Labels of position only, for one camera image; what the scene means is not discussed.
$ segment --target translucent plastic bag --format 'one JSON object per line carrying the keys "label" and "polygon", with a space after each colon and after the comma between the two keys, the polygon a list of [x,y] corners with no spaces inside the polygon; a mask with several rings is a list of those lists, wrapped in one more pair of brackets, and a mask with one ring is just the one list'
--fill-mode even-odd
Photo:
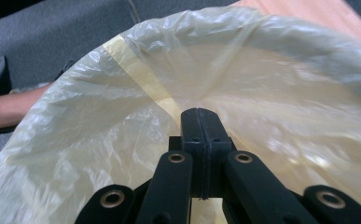
{"label": "translucent plastic bag", "polygon": [[[191,107],[215,111],[289,189],[361,203],[361,46],[221,7],[135,25],[55,82],[0,153],[0,223],[73,223],[98,189],[138,187]],[[192,209],[193,223],[225,221],[219,200]]]}

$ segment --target wooden floor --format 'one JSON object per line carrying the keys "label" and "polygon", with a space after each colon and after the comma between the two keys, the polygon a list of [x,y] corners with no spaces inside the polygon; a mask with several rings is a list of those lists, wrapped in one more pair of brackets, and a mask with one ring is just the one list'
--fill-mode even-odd
{"label": "wooden floor", "polygon": [[361,42],[361,17],[342,0],[241,0],[263,14],[301,18],[338,30]]}

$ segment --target yellow plastic bag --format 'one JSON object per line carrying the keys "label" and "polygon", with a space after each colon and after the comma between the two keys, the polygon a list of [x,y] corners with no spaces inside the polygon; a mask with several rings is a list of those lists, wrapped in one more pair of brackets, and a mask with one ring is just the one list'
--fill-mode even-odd
{"label": "yellow plastic bag", "polygon": [[[289,189],[361,203],[361,46],[221,7],[137,24],[55,82],[0,153],[0,223],[73,223],[98,189],[138,187],[191,107],[215,111]],[[192,209],[192,223],[225,221],[219,200]]]}

